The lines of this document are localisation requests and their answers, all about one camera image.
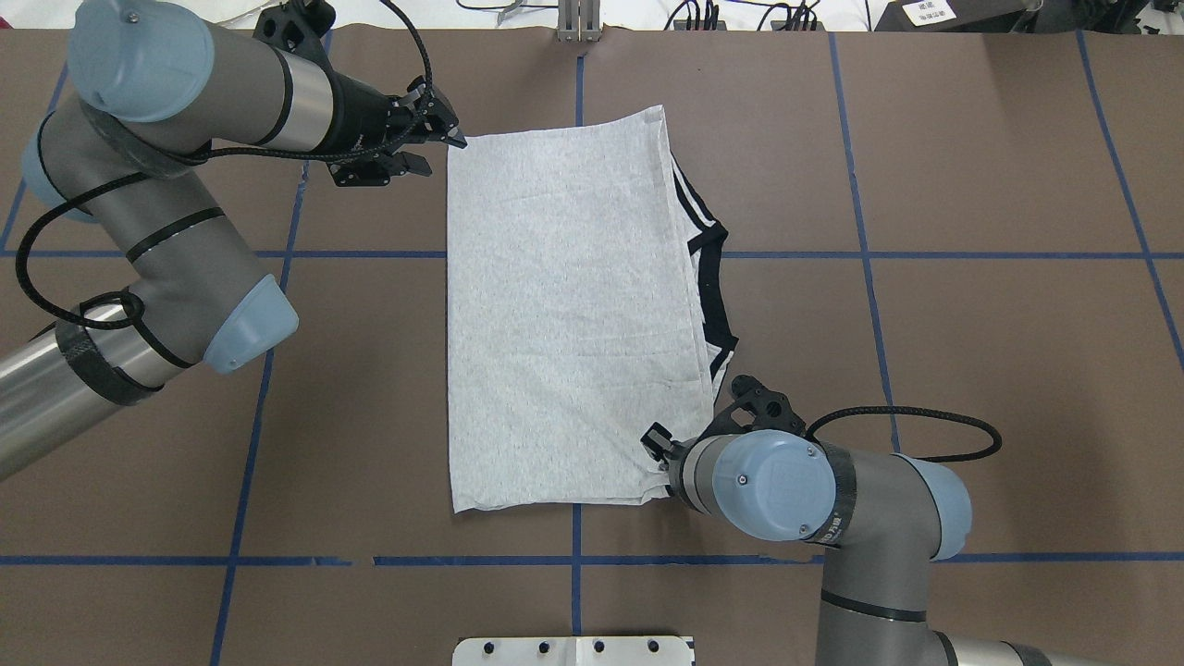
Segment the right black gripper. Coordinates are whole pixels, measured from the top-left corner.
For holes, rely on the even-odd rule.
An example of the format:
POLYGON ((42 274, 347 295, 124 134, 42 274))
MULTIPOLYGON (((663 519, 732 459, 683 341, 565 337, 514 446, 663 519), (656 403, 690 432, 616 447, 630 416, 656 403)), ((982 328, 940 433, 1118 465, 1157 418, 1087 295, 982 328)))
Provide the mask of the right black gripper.
MULTIPOLYGON (((691 442, 762 430, 803 436, 807 430, 807 423, 794 412, 786 395, 765 388, 757 376, 736 376, 731 382, 729 392, 733 398, 731 403, 723 405, 691 442)), ((659 468, 668 468, 686 457, 684 443, 673 438, 673 433, 659 422, 646 428, 641 436, 641 444, 659 468)))

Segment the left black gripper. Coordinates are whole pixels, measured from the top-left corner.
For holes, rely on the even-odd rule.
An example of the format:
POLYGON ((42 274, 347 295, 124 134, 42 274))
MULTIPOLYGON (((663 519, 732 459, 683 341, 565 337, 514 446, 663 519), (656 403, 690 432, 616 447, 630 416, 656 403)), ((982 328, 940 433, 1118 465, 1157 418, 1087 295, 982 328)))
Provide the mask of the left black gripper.
POLYGON ((276 52, 284 94, 275 126, 255 147, 326 164, 337 187, 385 187, 397 178, 431 177, 425 156, 403 151, 407 143, 468 147, 461 119, 431 84, 418 28, 398 6, 385 5, 403 20, 424 64, 424 73, 401 96, 333 68, 322 41, 337 21, 330 4, 282 1, 260 12, 253 38, 276 52))

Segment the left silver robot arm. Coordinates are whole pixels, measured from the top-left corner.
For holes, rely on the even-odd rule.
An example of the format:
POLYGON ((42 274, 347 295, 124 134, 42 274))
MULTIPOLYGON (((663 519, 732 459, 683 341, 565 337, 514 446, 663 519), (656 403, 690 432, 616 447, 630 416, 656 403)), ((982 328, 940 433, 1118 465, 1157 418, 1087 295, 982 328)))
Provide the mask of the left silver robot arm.
POLYGON ((197 169, 220 156, 324 164, 340 187, 430 177, 410 145, 463 148, 418 28, 423 72, 385 94, 337 71, 326 1, 279 1, 253 33, 165 1, 84 1, 67 37, 73 92, 22 154, 46 203, 14 252, 24 295, 52 321, 4 359, 4 478, 204 364, 231 374, 300 327, 197 169), (136 278, 60 306, 34 286, 36 241, 60 218, 98 225, 136 278))

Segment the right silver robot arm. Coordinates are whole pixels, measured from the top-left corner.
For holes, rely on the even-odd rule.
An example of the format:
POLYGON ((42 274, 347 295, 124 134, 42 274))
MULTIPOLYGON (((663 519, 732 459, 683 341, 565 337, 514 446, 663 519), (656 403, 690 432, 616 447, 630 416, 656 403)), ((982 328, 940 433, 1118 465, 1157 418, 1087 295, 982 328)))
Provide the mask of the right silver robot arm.
POLYGON ((1085 658, 1022 642, 951 636, 929 626, 931 564, 958 555, 973 511, 950 457, 861 452, 818 438, 855 414, 913 414, 977 427, 1000 450, 993 425, 913 406, 855 406, 813 423, 781 392, 736 376, 732 403, 695 436, 677 441, 655 423, 641 443, 690 510, 765 542, 825 547, 815 661, 818 665, 1082 665, 1085 658))

